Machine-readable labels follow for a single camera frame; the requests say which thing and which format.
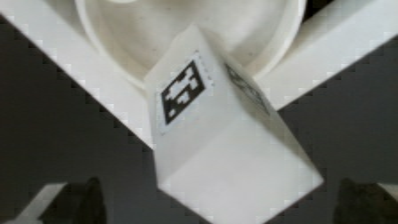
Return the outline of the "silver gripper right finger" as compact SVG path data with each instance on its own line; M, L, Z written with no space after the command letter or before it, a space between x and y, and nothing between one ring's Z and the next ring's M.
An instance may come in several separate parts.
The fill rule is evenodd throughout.
M333 224L398 224L398 183L340 180Z

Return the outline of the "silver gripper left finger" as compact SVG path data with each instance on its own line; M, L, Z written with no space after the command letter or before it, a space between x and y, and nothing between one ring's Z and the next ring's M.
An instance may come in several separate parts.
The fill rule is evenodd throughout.
M1 224L106 224L99 179L45 184L19 214Z

